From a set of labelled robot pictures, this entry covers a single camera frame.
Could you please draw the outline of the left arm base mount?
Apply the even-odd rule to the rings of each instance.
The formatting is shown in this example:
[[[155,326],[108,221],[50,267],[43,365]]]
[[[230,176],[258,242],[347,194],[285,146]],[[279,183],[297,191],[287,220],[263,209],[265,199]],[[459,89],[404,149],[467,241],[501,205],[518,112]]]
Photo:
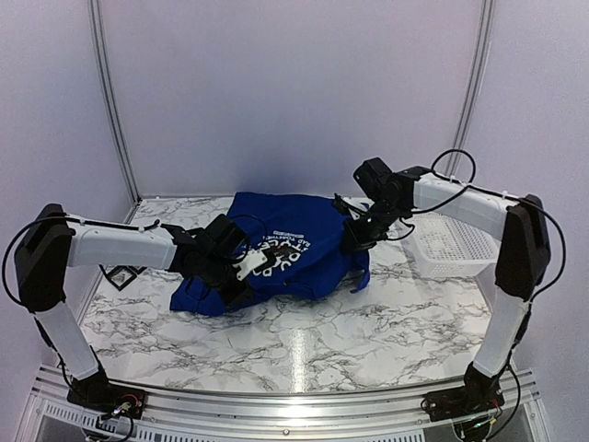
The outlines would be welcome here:
[[[69,385],[67,400],[108,417],[124,416],[140,419],[146,401],[146,391],[112,383],[99,373],[78,380],[74,378]]]

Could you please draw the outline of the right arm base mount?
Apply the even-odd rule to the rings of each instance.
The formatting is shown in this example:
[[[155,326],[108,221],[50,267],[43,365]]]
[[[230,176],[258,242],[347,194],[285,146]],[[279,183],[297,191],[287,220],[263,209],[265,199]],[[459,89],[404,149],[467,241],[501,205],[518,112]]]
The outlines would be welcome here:
[[[487,395],[469,391],[466,386],[438,390],[425,394],[421,408],[432,422],[456,419],[473,413],[497,410],[505,404],[501,389],[492,390]]]

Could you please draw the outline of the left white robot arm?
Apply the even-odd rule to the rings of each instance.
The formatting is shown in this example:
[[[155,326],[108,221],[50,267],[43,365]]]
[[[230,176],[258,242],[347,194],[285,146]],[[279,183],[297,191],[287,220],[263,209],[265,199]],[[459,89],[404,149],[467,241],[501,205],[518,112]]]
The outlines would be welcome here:
[[[11,299],[34,317],[43,340],[72,376],[69,401],[107,410],[134,392],[114,386],[66,304],[67,269],[91,265],[132,266],[196,278],[229,307],[249,299],[247,278],[268,258],[247,234],[219,215],[207,227],[187,230],[159,221],[132,226],[83,219],[48,204],[6,248],[15,263],[17,292]]]

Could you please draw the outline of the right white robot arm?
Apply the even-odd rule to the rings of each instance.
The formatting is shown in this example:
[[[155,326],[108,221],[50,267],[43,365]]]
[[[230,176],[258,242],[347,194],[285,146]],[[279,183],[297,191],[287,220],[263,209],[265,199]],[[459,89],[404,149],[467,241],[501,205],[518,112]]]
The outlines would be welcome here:
[[[475,227],[499,243],[494,265],[495,296],[483,342],[458,388],[426,394],[432,416],[460,410],[474,413],[491,403],[500,378],[522,341],[540,294],[554,284],[544,277],[551,261],[549,229],[563,233],[556,219],[534,194],[515,196],[480,188],[443,175],[434,167],[414,166],[394,172],[379,157],[364,161],[352,174],[371,201],[353,208],[345,221],[341,250],[372,249],[388,239],[390,226],[417,215],[438,213]]]

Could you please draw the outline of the blue printed t-shirt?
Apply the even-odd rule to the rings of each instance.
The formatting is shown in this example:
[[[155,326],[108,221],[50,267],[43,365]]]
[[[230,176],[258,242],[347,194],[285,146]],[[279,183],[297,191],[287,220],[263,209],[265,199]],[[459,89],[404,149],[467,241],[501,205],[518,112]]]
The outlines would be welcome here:
[[[218,317],[277,296],[316,301],[330,296],[347,276],[355,278],[354,293],[370,282],[369,252],[341,252],[344,222],[351,215],[338,211],[333,198],[239,192],[227,215],[245,231],[254,249],[271,254],[247,277],[253,294],[229,307],[201,280],[185,279],[171,296],[172,311]]]

